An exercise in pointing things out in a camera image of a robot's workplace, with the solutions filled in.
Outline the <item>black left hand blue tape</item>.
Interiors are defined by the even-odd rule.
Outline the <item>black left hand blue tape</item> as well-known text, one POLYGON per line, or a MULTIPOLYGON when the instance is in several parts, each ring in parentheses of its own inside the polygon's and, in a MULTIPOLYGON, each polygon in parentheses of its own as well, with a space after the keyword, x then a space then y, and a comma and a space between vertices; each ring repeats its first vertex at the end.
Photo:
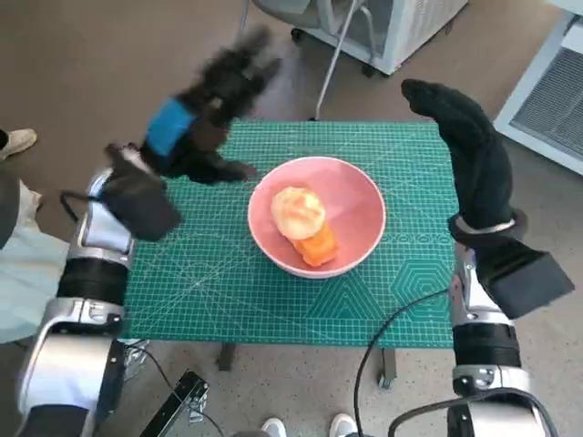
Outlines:
POLYGON ((251 30, 220 50, 197 81, 162 104, 140 148, 152 169, 204 185, 254 175, 251 165, 224 158, 220 148, 232 122, 249 113, 280 69, 281 60, 267 54, 271 40, 268 27, 251 30))

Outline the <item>black gloved right hand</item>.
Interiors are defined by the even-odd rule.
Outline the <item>black gloved right hand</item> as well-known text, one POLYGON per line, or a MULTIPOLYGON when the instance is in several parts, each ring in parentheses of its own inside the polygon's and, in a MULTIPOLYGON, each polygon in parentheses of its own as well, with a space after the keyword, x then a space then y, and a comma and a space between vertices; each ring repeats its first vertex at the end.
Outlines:
POLYGON ((405 79, 404 98, 417 115, 438 126, 450 156, 459 214, 471 229, 486 229, 513 218, 508 154, 485 111, 471 97, 439 83, 405 79))

